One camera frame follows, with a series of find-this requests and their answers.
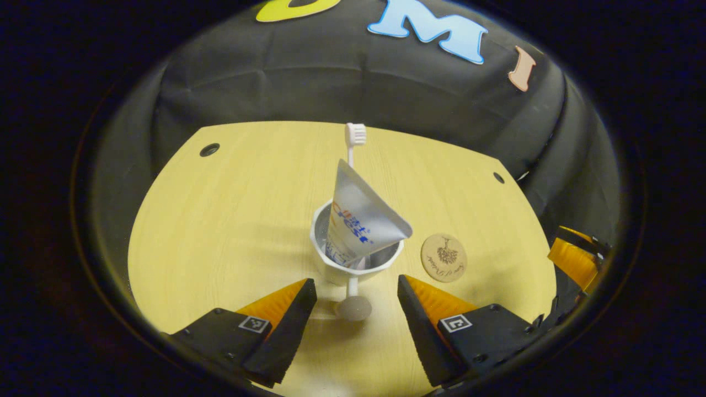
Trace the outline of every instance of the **toothbrush handle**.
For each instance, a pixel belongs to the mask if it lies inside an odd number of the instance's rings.
[[[353,168],[353,146],[348,146],[348,165]]]
[[[346,298],[358,295],[358,277],[348,278],[348,286],[346,287]]]

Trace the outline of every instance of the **wood grain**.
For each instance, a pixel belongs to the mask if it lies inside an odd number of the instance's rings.
[[[335,319],[345,288],[325,282],[309,240],[311,218],[333,195],[344,126],[254,122],[209,126],[161,171],[140,207],[128,253],[144,316],[173,333],[213,307],[237,310],[302,278],[318,302],[281,385],[288,396],[408,396],[433,390],[397,300],[401,273],[477,306],[500,303],[527,321],[556,293],[539,221],[496,159],[440,141],[368,128],[358,173],[414,228],[390,269],[359,286],[373,313]],[[210,143],[220,149],[201,157]],[[500,183],[493,173],[504,178]],[[440,283],[419,252],[435,233],[457,237],[468,269]]]

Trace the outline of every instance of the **light blue letter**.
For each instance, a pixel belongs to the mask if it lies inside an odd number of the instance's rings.
[[[483,63],[481,37],[488,32],[486,28],[458,15],[437,18],[417,0],[388,0],[380,22],[368,25],[368,30],[379,35],[407,37],[405,19],[422,42],[430,42],[449,32],[448,39],[439,42],[441,48],[474,64]]]

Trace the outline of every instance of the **dark background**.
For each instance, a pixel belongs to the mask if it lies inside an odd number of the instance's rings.
[[[601,319],[500,394],[700,395],[706,313],[702,214],[704,7],[696,2],[482,1],[573,67],[645,165],[645,243]],[[4,4],[0,388],[23,395],[222,391],[137,341],[80,267],[71,162],[93,110],[235,1]]]

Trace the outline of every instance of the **toothbrush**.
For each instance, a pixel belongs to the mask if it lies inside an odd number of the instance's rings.
[[[365,124],[346,124],[346,146],[348,147],[348,165],[353,167],[353,146],[365,145],[367,132]]]
[[[350,165],[351,168],[353,168],[353,146],[365,145],[367,137],[368,133],[365,129],[365,124],[346,123],[345,138],[346,146],[348,147],[348,165]],[[365,269],[365,258],[361,259],[358,263],[349,265],[348,267],[356,270]]]
[[[346,123],[345,129],[346,146],[348,147],[348,165],[353,168],[353,146],[365,145],[367,132],[365,124]],[[364,270],[366,258],[363,257],[358,263],[354,263],[350,268]],[[370,316],[372,306],[370,302],[358,295],[358,277],[348,278],[346,285],[346,299],[336,305],[336,314],[348,321],[361,321]]]

